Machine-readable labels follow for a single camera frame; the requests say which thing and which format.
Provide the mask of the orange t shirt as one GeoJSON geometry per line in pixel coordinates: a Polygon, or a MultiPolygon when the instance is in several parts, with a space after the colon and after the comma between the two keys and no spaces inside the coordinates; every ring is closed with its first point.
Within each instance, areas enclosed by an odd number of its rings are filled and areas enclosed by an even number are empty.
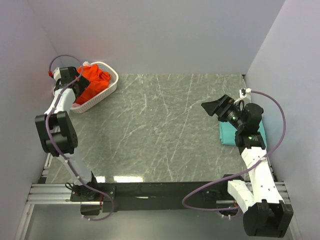
{"type": "Polygon", "coordinates": [[[83,105],[100,92],[107,89],[112,79],[111,75],[107,71],[101,70],[97,64],[92,66],[84,66],[82,76],[86,78],[90,84],[76,99],[75,103],[78,105],[83,105]]]}

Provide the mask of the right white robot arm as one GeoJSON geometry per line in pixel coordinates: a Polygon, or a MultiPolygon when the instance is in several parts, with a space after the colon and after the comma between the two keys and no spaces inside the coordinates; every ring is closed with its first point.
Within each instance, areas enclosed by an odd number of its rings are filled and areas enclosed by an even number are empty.
{"type": "Polygon", "coordinates": [[[294,210],[280,195],[267,159],[267,148],[259,132],[264,110],[255,103],[244,107],[228,95],[201,105],[209,116],[230,123],[236,130],[235,144],[243,159],[251,187],[239,179],[229,179],[219,187],[222,198],[234,198],[243,212],[243,227],[248,236],[283,238],[294,210]]]}

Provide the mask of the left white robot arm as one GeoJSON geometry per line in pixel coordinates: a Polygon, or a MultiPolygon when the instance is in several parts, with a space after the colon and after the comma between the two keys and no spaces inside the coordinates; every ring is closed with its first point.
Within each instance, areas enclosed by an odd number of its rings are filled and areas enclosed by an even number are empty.
{"type": "Polygon", "coordinates": [[[78,151],[78,136],[69,113],[77,98],[89,86],[84,67],[58,67],[49,75],[55,80],[54,98],[48,110],[35,117],[35,125],[44,152],[60,160],[72,177],[65,186],[77,198],[94,201],[99,198],[97,180],[85,166],[78,151]]]}

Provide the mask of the white plastic laundry basket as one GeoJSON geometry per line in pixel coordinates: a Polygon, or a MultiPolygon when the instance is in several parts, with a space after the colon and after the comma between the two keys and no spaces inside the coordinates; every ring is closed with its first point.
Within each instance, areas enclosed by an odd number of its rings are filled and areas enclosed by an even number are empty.
{"type": "Polygon", "coordinates": [[[100,101],[102,101],[103,99],[108,97],[110,94],[112,94],[117,88],[117,82],[119,79],[119,75],[112,67],[110,67],[106,63],[100,62],[100,61],[89,63],[89,62],[85,61],[82,65],[83,66],[92,66],[95,64],[97,64],[98,67],[102,71],[108,72],[111,75],[111,80],[110,80],[109,86],[107,89],[103,90],[102,92],[100,92],[95,97],[93,97],[92,99],[90,99],[89,101],[87,101],[86,103],[84,103],[82,105],[78,105],[78,104],[76,104],[76,102],[73,103],[70,110],[76,114],[82,114],[82,113],[86,112],[87,110],[89,110],[90,108],[94,107],[100,101]]]}

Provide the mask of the folded teal t shirt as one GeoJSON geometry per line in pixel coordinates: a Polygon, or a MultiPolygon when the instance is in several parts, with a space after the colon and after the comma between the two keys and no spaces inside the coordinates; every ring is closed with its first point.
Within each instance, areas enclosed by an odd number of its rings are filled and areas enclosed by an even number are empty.
{"type": "MultiPolygon", "coordinates": [[[[258,132],[267,148],[266,132],[262,121],[259,123],[258,132]]],[[[236,146],[235,136],[236,129],[229,122],[219,122],[219,139],[223,145],[236,146]]]]}

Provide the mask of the aluminium frame rail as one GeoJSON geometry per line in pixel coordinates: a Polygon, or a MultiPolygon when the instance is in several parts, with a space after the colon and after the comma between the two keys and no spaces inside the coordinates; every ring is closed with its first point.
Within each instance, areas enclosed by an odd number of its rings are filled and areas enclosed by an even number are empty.
{"type": "MultiPolygon", "coordinates": [[[[286,204],[290,204],[291,201],[290,201],[290,197],[287,192],[287,189],[285,187],[285,184],[283,182],[276,182],[272,171],[271,171],[271,174],[273,176],[273,180],[275,182],[276,188],[280,193],[280,195],[282,196],[282,198],[284,199],[284,202],[286,204]]],[[[239,177],[235,177],[232,180],[235,180],[235,179],[241,180],[239,177]]],[[[223,181],[223,182],[227,183],[227,193],[228,193],[228,181],[223,181]]],[[[244,181],[244,182],[248,188],[251,187],[250,180],[244,181]]],[[[81,205],[81,203],[79,202],[70,201],[71,193],[72,192],[69,189],[67,189],[63,184],[34,184],[31,186],[26,203],[28,205],[71,205],[71,204],[81,205]]]]}

